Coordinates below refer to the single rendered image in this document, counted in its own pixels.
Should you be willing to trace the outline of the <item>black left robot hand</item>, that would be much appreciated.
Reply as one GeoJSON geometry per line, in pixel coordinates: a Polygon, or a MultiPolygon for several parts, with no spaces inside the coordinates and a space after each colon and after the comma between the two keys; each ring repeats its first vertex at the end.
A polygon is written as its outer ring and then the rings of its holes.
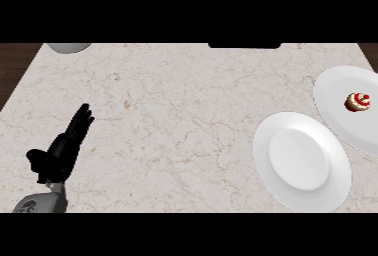
{"type": "Polygon", "coordinates": [[[67,181],[94,120],[91,105],[85,103],[74,114],[65,132],[55,138],[49,149],[46,151],[32,149],[27,152],[32,171],[39,175],[39,184],[67,181]]]}

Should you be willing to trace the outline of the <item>white plate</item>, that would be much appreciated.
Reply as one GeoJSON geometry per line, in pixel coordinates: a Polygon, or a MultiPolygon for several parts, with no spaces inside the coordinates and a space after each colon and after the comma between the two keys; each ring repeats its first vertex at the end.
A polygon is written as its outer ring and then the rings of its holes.
{"type": "Polygon", "coordinates": [[[352,188],[349,157],[328,128],[297,112],[272,114],[253,139],[260,179],[278,201],[299,212],[331,212],[352,188]]]}
{"type": "Polygon", "coordinates": [[[314,97],[322,119],[339,137],[378,157],[378,74],[355,66],[336,66],[318,76],[314,97]],[[346,108],[352,93],[370,96],[370,109],[346,108]]]}

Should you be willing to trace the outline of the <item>red and white cupcake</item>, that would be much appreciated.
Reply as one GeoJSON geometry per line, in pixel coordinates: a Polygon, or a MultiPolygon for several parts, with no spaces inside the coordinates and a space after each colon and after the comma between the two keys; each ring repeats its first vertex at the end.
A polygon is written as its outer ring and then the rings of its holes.
{"type": "Polygon", "coordinates": [[[367,111],[371,107],[370,95],[364,93],[352,93],[348,96],[345,106],[352,112],[367,111]]]}

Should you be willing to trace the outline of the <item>grey round bowl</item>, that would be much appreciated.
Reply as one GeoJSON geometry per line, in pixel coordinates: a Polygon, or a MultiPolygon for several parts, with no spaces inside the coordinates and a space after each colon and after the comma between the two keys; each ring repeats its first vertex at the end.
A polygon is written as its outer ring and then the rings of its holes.
{"type": "Polygon", "coordinates": [[[91,46],[91,43],[49,43],[52,50],[61,54],[79,53],[91,46]]]}

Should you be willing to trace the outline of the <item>black appliance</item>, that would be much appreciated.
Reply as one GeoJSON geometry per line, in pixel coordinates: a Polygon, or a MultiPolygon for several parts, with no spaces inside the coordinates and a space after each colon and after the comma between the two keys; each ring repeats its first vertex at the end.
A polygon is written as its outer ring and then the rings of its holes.
{"type": "Polygon", "coordinates": [[[215,49],[278,49],[283,43],[209,43],[215,49]]]}

